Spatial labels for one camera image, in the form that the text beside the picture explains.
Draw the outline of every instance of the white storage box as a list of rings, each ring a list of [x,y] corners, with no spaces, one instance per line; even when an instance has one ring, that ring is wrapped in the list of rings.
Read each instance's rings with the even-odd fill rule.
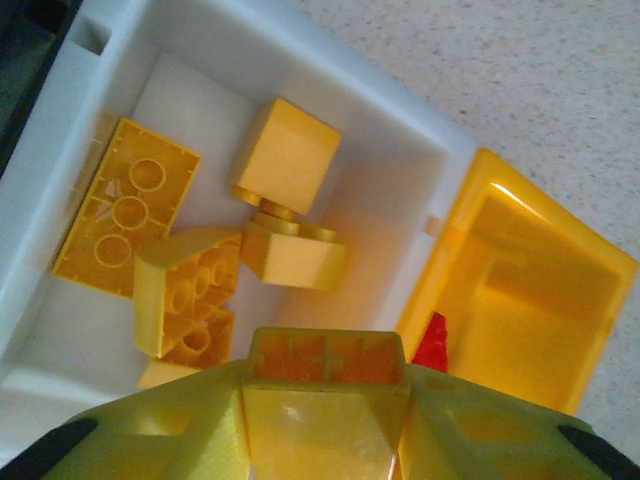
[[[261,104],[282,96],[341,131],[312,220],[350,254],[343,286],[264,285],[229,304],[232,357],[260,325],[391,330],[476,145],[444,116],[279,0],[86,0],[0,181],[0,461],[71,415],[136,391],[147,358],[131,302],[48,273],[99,158],[104,116],[202,153],[175,229],[241,227],[227,184]]]

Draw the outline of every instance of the red toy piece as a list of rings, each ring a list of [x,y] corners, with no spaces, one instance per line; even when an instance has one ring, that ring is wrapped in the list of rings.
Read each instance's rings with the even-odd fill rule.
[[[447,326],[444,315],[437,312],[433,314],[411,363],[447,373],[449,358],[447,357]]]

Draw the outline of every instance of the toy brick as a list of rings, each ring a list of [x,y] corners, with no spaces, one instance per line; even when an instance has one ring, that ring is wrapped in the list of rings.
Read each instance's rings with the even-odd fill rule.
[[[131,298],[133,256],[169,232],[199,162],[197,153],[122,119],[53,274]]]
[[[176,347],[180,350],[189,334],[186,341],[194,342],[209,335],[207,344],[213,341],[218,352],[206,354],[211,357],[209,363],[216,355],[228,355],[228,345],[220,342],[230,342],[233,314],[219,307],[236,288],[240,238],[236,230],[197,228],[140,248],[135,260],[133,294],[134,340],[140,350],[164,357]],[[205,324],[219,326],[220,332],[207,333]],[[189,350],[192,349],[185,348],[184,355]],[[199,350],[193,358],[202,360],[200,354],[206,348],[200,345]],[[193,366],[184,356],[178,363]]]
[[[236,197],[293,218],[307,214],[341,134],[282,98],[254,120],[231,174]]]
[[[411,363],[447,373],[447,324],[444,315],[434,313]]]
[[[334,290],[347,249],[333,230],[258,213],[245,225],[240,258],[265,283]]]
[[[243,386],[258,478],[388,478],[409,402],[393,333],[261,328]]]
[[[211,308],[164,357],[151,359],[138,387],[155,387],[228,362],[234,317],[233,312]]]

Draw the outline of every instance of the speckled floor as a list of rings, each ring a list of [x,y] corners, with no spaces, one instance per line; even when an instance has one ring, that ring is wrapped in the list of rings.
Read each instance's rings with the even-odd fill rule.
[[[638,0],[290,0],[640,259]],[[579,416],[640,462],[640,282]]]

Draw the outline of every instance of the yellow toy brick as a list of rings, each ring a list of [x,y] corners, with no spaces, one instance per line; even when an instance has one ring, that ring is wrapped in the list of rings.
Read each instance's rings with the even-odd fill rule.
[[[246,480],[240,375],[234,362],[84,412],[97,427],[47,479]]]
[[[393,333],[261,328],[243,385],[257,478],[387,479],[409,402]]]
[[[407,365],[407,376],[404,480],[609,478],[559,430],[591,433],[581,420],[428,368]]]
[[[347,249],[333,230],[258,213],[245,225],[240,258],[265,283],[336,289]]]
[[[449,373],[575,413],[637,268],[479,150],[397,331],[413,358],[441,313]]]
[[[269,213],[307,214],[341,134],[282,98],[254,120],[231,173],[233,194]]]
[[[229,361],[234,317],[233,312],[211,309],[210,317],[195,323],[169,353],[151,359],[138,387],[155,387]]]
[[[121,117],[112,111],[103,110],[96,119],[95,130],[91,143],[82,162],[82,170],[78,173],[73,189],[69,195],[66,211],[69,214],[75,214],[77,205],[80,205],[87,195],[89,185],[91,184],[96,171],[96,166],[107,153],[109,143],[113,138]]]
[[[120,120],[53,266],[53,274],[131,298],[133,256],[167,234],[200,156]]]
[[[205,354],[209,362],[228,355],[221,343],[230,341],[233,316],[220,306],[236,288],[240,238],[236,230],[196,228],[139,249],[133,306],[140,350],[164,357],[177,348],[174,361],[185,366]]]

